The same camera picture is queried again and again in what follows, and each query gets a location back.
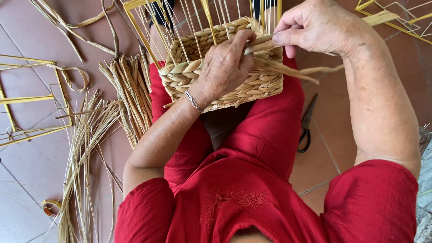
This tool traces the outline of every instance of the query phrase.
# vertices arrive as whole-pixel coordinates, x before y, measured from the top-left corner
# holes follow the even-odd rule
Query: black scissors handle
[[[306,150],[308,150],[309,146],[311,145],[311,130],[309,130],[309,129],[306,129],[305,132],[303,133],[302,137],[300,138],[299,145],[303,141],[303,139],[306,137],[306,134],[308,135],[308,144],[306,145],[305,149],[303,149],[303,150],[299,150],[299,148],[297,147],[297,152],[299,152],[299,153],[306,152]]]

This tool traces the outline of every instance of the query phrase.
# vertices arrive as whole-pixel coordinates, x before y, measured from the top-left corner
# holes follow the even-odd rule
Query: terracotta tile floor
[[[193,9],[192,0],[188,0]],[[49,0],[54,9],[68,23],[78,23],[101,12],[99,1],[67,1]],[[208,27],[200,1],[195,0],[199,9],[199,18],[203,28]],[[285,10],[302,2],[294,0],[284,3]],[[353,12],[357,0],[339,0],[344,8]],[[411,4],[401,0],[402,4]],[[235,1],[228,1],[229,9],[237,9]],[[182,33],[187,33],[187,22],[184,20],[179,4],[174,7],[177,13],[175,21]],[[248,15],[248,1],[241,1],[241,13]],[[120,36],[120,52],[130,56],[138,51],[138,40],[123,19],[124,12],[113,10],[111,19]],[[238,18],[237,11],[230,12],[231,19]],[[217,15],[212,13],[217,22]],[[200,26],[196,16],[192,16],[196,30]],[[432,121],[432,45],[419,41],[411,36],[400,33],[386,25],[376,26],[375,30],[386,41],[394,58],[397,71],[406,88],[409,98],[416,111],[419,125]],[[113,48],[111,31],[105,19],[90,26],[76,29],[88,39]],[[112,56],[84,43],[73,35],[72,41],[83,55],[81,63],[67,39],[50,24],[27,0],[0,1],[0,54],[38,58],[57,62],[59,66],[80,67],[87,70],[91,90],[103,91],[104,99],[116,99],[113,86],[98,70],[98,62],[110,61]],[[299,68],[329,66],[342,63],[338,57],[319,53],[308,53],[299,50],[297,54]],[[80,87],[81,79],[75,72],[70,76],[75,87]],[[353,139],[349,116],[349,98],[346,90],[345,74],[340,71],[327,75],[316,75],[321,80],[320,86],[303,81],[305,91],[304,112],[315,94],[319,93],[310,125],[312,141],[310,149],[303,154],[298,153],[291,183],[294,190],[316,212],[323,212],[324,197],[329,181],[353,166],[356,155],[356,144]],[[7,97],[36,96],[49,94],[49,84],[55,82],[50,68],[35,67],[22,70],[0,72],[0,81]],[[74,92],[63,86],[66,98],[76,107],[80,104],[84,93]],[[239,108],[222,109],[201,116],[213,140],[214,147],[228,136],[234,127],[246,116],[253,103],[241,105]],[[59,125],[54,117],[58,110],[51,102],[14,104],[10,106],[17,125],[23,129],[42,128]],[[0,113],[1,133],[9,126],[8,120]],[[64,172],[69,154],[68,137],[65,131],[35,138],[30,142],[21,142],[0,148],[0,205],[3,209],[0,217],[0,238],[5,242],[55,242],[57,225],[38,208],[45,199],[57,199],[62,196]],[[118,129],[103,145],[104,157],[114,172],[123,179],[123,166],[131,153],[131,148],[123,130]],[[92,167],[92,186],[96,188],[94,195],[95,210],[98,214],[98,236],[106,242],[111,230],[112,202],[116,211],[122,201],[121,192],[108,183],[108,176],[102,163],[95,157]]]

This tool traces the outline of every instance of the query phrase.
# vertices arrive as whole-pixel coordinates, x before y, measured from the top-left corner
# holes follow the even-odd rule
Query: hand
[[[212,46],[207,52],[200,77],[188,92],[201,109],[235,90],[248,77],[254,63],[253,54],[244,55],[246,41],[256,35],[251,30],[240,30],[228,41]]]
[[[346,56],[380,38],[365,21],[332,0],[306,0],[293,7],[283,14],[274,33],[273,42],[284,45],[289,58],[295,56],[294,45]]]

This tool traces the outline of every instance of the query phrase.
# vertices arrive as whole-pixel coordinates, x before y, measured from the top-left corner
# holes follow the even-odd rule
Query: tape roll
[[[61,210],[61,203],[55,200],[45,200],[42,205],[44,206],[44,212],[50,217],[57,217],[57,214],[52,213],[50,208],[57,207],[59,211]]]

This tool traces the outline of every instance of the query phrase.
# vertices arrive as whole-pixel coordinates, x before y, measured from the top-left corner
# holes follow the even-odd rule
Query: woven basket
[[[228,34],[230,34],[230,37],[241,29],[251,29],[258,37],[263,36],[263,27],[259,25],[258,21],[253,18],[243,17],[231,23],[214,26],[215,36],[218,43],[228,40],[225,25],[228,28]],[[210,47],[214,45],[211,30],[210,28],[207,28],[203,31],[196,32],[196,35],[198,37],[201,54],[204,57]],[[183,42],[190,63],[188,64],[186,62],[186,57],[184,56],[180,41],[176,39],[171,44],[171,54],[168,55],[166,65],[159,71],[163,86],[171,96],[173,102],[177,101],[189,88],[191,83],[198,79],[204,62],[204,59],[203,61],[200,59],[194,35],[180,37],[180,40]],[[282,63],[282,51],[282,47],[278,47],[255,52],[254,56],[256,58]],[[175,59],[177,65],[174,64],[171,56]],[[230,106],[237,107],[245,102],[279,94],[282,92],[282,85],[282,73],[254,67],[250,71],[249,77],[242,85],[233,92],[212,102],[205,108],[204,112]]]

